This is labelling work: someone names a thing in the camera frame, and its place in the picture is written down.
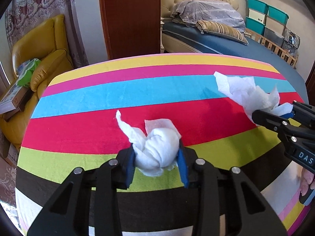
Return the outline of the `person's right hand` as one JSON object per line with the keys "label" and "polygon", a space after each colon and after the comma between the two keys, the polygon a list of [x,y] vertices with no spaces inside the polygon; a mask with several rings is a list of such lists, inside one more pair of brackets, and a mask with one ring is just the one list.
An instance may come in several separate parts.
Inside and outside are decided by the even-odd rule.
{"label": "person's right hand", "polygon": [[308,189],[315,189],[315,182],[314,182],[314,174],[308,171],[307,169],[303,168],[301,173],[301,183],[300,183],[300,190],[301,195],[306,195]]}

